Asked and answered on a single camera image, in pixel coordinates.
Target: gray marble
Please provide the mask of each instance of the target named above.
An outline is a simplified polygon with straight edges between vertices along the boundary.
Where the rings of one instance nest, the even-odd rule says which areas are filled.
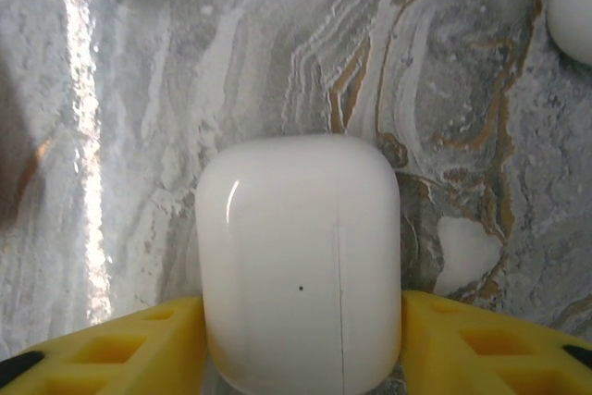
[[[330,131],[398,172],[406,288],[592,339],[592,69],[546,4],[0,0],[0,358],[199,294],[209,160]],[[443,220],[489,240],[453,286]]]

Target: white earbud case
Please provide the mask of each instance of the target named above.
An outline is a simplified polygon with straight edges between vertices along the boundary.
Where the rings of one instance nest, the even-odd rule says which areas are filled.
[[[246,142],[196,192],[210,353],[236,389],[359,394],[400,349],[400,196],[345,136]]]
[[[548,25],[561,50],[592,65],[592,0],[549,0]]]

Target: white marble pattern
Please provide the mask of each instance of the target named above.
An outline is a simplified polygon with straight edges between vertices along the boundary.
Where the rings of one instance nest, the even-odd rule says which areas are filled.
[[[397,170],[405,287],[466,218],[501,251],[453,297],[592,339],[592,70],[546,2],[0,0],[0,358],[199,294],[207,162],[326,131]]]

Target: white rounded object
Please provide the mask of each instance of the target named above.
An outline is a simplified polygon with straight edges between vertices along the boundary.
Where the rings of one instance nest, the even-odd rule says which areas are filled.
[[[360,394],[400,351],[400,196],[374,147],[246,142],[196,192],[208,345],[250,394]]]
[[[549,0],[548,24],[562,51],[592,65],[592,0]]]

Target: rectangular hole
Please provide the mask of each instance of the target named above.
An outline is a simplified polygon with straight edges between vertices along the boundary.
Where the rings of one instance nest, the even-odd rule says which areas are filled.
[[[170,318],[174,313],[174,309],[154,309],[144,319],[147,321],[160,321]]]
[[[530,355],[533,350],[517,335],[501,329],[464,330],[461,337],[477,355]]]
[[[110,335],[92,339],[72,359],[75,364],[123,364],[131,358],[146,337]]]
[[[107,384],[102,378],[50,376],[46,395],[95,395]]]
[[[508,369],[499,376],[516,395],[586,395],[589,388],[558,370]]]

